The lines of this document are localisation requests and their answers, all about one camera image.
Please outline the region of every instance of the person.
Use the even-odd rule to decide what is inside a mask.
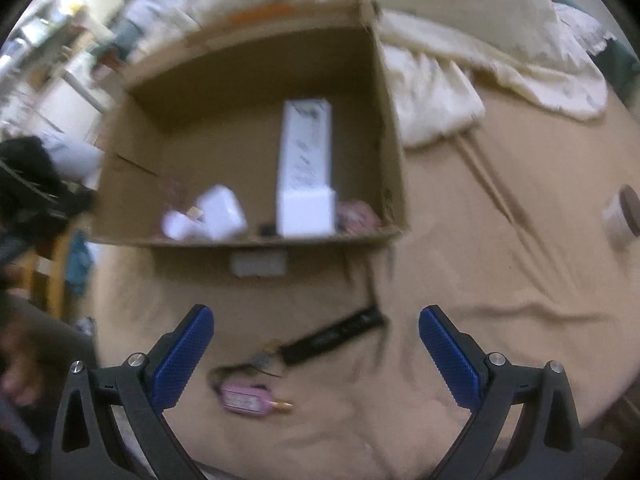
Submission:
[[[107,66],[116,72],[122,70],[127,58],[138,43],[148,34],[162,17],[184,0],[125,0],[123,6],[110,20],[113,39],[99,44],[91,54],[95,56],[92,75],[96,77],[101,67]]]

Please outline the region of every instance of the brown lid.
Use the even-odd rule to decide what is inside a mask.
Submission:
[[[629,229],[640,236],[640,198],[631,186],[623,186],[620,190],[620,206]]]

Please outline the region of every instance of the black strap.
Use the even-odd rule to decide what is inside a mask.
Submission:
[[[383,326],[385,317],[376,304],[319,330],[295,343],[280,347],[280,356],[287,366],[294,366],[330,352],[373,328]]]

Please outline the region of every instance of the blue rubber pad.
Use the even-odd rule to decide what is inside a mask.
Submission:
[[[418,332],[458,406],[472,412],[478,410],[482,405],[480,378],[460,347],[428,307],[420,313]]]
[[[149,401],[156,412],[168,410],[178,403],[212,337],[213,313],[202,307],[153,377]]]

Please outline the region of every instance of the cardboard box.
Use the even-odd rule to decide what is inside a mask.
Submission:
[[[402,149],[380,42],[352,4],[289,9],[267,21],[201,30],[130,67],[111,123],[93,225],[97,242],[267,246],[375,242],[407,227]],[[261,237],[276,216],[286,100],[331,103],[331,187],[383,219],[365,235]],[[234,240],[169,240],[167,208],[186,211],[215,184],[231,189],[249,231]]]

